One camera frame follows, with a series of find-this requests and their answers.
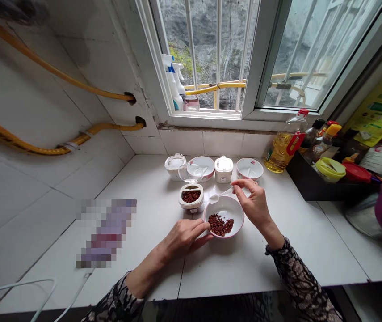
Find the countertop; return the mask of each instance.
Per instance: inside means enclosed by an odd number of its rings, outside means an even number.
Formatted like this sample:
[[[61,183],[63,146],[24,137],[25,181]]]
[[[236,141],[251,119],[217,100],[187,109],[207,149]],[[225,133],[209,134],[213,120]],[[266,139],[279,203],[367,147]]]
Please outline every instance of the countertop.
[[[137,199],[137,213],[123,235],[116,261],[111,268],[94,271],[74,307],[96,304],[120,277],[144,259],[176,221],[201,216],[190,215],[180,207],[179,190],[184,183],[170,180],[165,159],[166,156],[136,155],[97,197]],[[239,158],[232,160],[235,164]],[[214,191],[230,187],[216,183],[214,178],[201,185],[206,202]],[[274,174],[265,169],[259,185],[266,189],[270,213],[280,231],[290,239],[322,286],[382,280],[382,243],[362,236],[350,226],[337,204],[304,201],[286,171]],[[44,309],[66,308],[85,275],[85,269],[75,268],[76,255],[91,236],[88,224],[82,223],[76,220],[22,279],[57,279],[57,288]],[[211,240],[191,256],[172,262],[147,299],[280,290],[273,259],[264,255],[265,245],[261,234],[245,218],[235,237]],[[12,289],[0,302],[0,314],[36,310],[49,288],[47,282]]]

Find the woman's right hand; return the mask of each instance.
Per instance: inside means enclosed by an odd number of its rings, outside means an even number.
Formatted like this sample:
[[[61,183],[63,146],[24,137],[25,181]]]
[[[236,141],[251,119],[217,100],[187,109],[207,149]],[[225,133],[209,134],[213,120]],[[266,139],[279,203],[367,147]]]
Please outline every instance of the woman's right hand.
[[[270,248],[272,250],[282,248],[285,239],[271,219],[264,188],[251,179],[235,180],[231,185],[244,213],[265,237]],[[244,194],[243,187],[251,192],[249,198]]]

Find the yellow lid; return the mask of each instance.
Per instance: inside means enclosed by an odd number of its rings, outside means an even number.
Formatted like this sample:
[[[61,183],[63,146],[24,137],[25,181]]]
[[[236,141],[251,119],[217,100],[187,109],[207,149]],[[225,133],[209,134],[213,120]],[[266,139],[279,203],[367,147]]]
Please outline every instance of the yellow lid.
[[[346,167],[330,158],[321,158],[316,162],[316,169],[332,179],[341,179],[346,175]]]
[[[334,136],[335,134],[337,134],[338,132],[340,132],[341,128],[342,128],[341,125],[338,125],[338,124],[332,124],[332,125],[326,130],[326,134],[329,134],[329,135]]]

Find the lace sleeve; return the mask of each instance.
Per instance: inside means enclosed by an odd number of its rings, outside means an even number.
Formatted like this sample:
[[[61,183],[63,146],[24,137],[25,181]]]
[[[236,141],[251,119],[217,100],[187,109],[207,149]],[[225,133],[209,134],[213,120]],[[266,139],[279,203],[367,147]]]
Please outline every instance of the lace sleeve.
[[[265,254],[274,258],[281,284],[294,307],[312,321],[343,321],[326,292],[290,245],[289,239],[285,237],[285,244],[279,250],[271,250],[267,245]]]
[[[131,321],[138,308],[143,303],[143,299],[134,297],[126,285],[126,279],[130,272],[126,273],[94,306],[81,322],[93,321]]]

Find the small spoon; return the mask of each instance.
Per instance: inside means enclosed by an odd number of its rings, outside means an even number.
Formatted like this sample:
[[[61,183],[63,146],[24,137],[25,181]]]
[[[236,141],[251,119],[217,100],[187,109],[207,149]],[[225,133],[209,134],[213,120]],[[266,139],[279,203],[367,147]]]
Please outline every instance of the small spoon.
[[[232,192],[232,190],[233,190],[233,188],[230,188],[230,189],[228,189],[227,191],[224,191],[223,193],[220,193],[219,195],[218,195],[218,194],[214,194],[213,196],[210,196],[210,197],[209,197],[209,202],[210,202],[210,203],[216,203],[216,202],[218,202],[220,196],[226,195],[226,194]]]

